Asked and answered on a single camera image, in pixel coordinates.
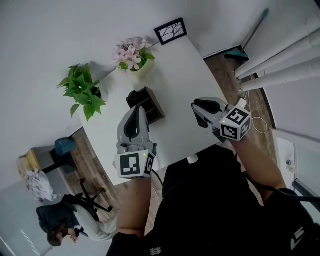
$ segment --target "black picture frame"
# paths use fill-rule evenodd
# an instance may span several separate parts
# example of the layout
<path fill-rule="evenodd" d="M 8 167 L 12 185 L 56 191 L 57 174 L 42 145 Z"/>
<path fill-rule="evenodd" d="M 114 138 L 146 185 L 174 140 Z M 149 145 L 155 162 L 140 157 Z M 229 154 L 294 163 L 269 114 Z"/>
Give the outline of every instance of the black picture frame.
<path fill-rule="evenodd" d="M 161 31 L 164 29 L 167 29 L 167 30 L 172 29 L 172 32 L 169 32 L 169 33 L 164 32 L 164 34 L 161 35 Z M 185 26 L 183 18 L 177 18 L 173 21 L 168 22 L 167 24 L 158 26 L 157 28 L 154 29 L 154 31 L 155 31 L 155 33 L 156 33 L 157 37 L 159 38 L 160 43 L 162 45 L 165 45 L 167 43 L 172 42 L 173 40 L 176 40 L 178 38 L 181 38 L 181 37 L 184 37 L 187 35 L 187 30 L 186 30 L 186 26 Z"/>

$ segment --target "black shirt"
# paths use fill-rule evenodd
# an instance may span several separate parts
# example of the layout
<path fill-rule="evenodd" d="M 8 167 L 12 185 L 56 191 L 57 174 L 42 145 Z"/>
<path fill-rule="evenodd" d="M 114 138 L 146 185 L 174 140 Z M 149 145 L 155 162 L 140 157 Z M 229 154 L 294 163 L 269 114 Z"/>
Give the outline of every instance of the black shirt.
<path fill-rule="evenodd" d="M 293 234 L 312 225 L 300 202 L 277 193 L 261 206 L 230 150 L 197 155 L 168 168 L 154 229 L 143 239 L 116 234 L 108 256 L 288 253 Z"/>
<path fill-rule="evenodd" d="M 46 220 L 50 229 L 57 228 L 61 224 L 66 224 L 68 229 L 74 229 L 79 225 L 74 211 L 63 202 L 52 205 L 50 212 L 46 214 Z"/>

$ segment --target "green leafy plant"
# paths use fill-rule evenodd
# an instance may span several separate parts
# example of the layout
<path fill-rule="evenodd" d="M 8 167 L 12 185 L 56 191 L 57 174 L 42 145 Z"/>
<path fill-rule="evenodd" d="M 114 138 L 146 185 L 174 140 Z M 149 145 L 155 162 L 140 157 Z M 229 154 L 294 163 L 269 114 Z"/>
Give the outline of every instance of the green leafy plant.
<path fill-rule="evenodd" d="M 64 87 L 65 94 L 63 96 L 74 98 L 76 104 L 71 107 L 71 117 L 80 107 L 83 106 L 83 111 L 87 121 L 94 116 L 95 112 L 101 115 L 100 107 L 106 105 L 106 102 L 101 99 L 101 92 L 96 85 L 100 83 L 99 80 L 93 82 L 91 78 L 89 64 L 84 66 L 69 67 L 69 75 L 57 86 L 57 88 Z"/>

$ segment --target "wooden floor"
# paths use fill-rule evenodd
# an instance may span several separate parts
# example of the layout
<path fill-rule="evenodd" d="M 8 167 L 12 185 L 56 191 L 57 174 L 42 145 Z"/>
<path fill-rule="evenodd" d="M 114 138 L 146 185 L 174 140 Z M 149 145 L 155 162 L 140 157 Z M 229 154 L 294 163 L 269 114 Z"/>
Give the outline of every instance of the wooden floor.
<path fill-rule="evenodd" d="M 205 62 L 217 80 L 228 103 L 235 105 L 240 97 L 244 98 L 244 93 L 240 91 L 240 83 L 235 79 L 233 74 L 234 70 L 239 67 L 241 63 L 230 59 L 227 60 L 224 58 L 223 54 L 207 59 Z M 264 118 L 268 125 L 268 131 L 265 134 L 257 132 L 252 127 L 252 129 L 249 131 L 249 136 L 265 154 L 276 161 L 275 146 L 272 133 L 270 131 L 272 124 L 262 93 L 260 90 L 252 90 L 250 91 L 249 96 L 252 116 Z M 265 125 L 260 120 L 255 119 L 254 124 L 259 130 L 264 131 Z M 112 185 L 111 181 L 106 175 L 106 172 L 101 166 L 100 161 L 98 160 L 84 129 L 80 129 L 72 137 L 75 139 L 76 150 L 71 152 L 71 154 L 77 166 L 77 171 L 64 174 L 66 181 L 75 194 L 82 192 L 79 179 L 85 179 L 85 186 L 92 196 L 94 196 L 101 188 L 106 189 L 105 193 L 102 193 L 98 196 L 96 202 L 105 208 L 108 208 L 109 206 L 113 207 L 113 210 L 110 213 L 102 210 L 98 210 L 97 212 L 101 221 L 107 221 L 110 218 L 113 218 L 121 207 L 124 195 L 127 191 L 127 183 L 117 186 Z M 231 144 L 228 142 L 225 143 L 224 146 L 233 150 Z M 164 180 L 165 172 L 165 169 L 158 171 L 158 174 L 162 180 Z M 146 234 L 153 229 L 159 208 L 158 200 L 160 203 L 162 200 L 162 186 L 155 175 L 152 176 L 152 186 L 156 192 L 152 189 Z M 262 204 L 259 193 L 254 189 L 253 186 L 251 187 Z"/>

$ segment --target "white table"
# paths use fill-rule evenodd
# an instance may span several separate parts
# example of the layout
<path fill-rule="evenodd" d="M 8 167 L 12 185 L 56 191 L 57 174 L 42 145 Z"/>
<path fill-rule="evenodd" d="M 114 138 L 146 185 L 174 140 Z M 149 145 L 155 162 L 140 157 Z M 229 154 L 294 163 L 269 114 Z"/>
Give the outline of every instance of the white table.
<path fill-rule="evenodd" d="M 87 122 L 82 107 L 78 110 L 95 154 L 113 185 L 128 181 L 118 178 L 112 163 L 117 154 L 117 128 L 130 109 L 126 97 L 133 90 L 145 86 L 152 89 L 165 114 L 164 119 L 150 125 L 149 137 L 158 144 L 154 170 L 174 164 L 219 142 L 210 128 L 198 126 L 191 108 L 191 103 L 200 97 L 218 97 L 226 101 L 195 47 L 184 36 L 166 45 L 158 43 L 151 50 L 155 65 L 143 81 L 134 80 L 117 70 L 101 81 L 101 94 L 106 101 L 106 106 L 101 107 L 102 115 L 96 113 Z"/>

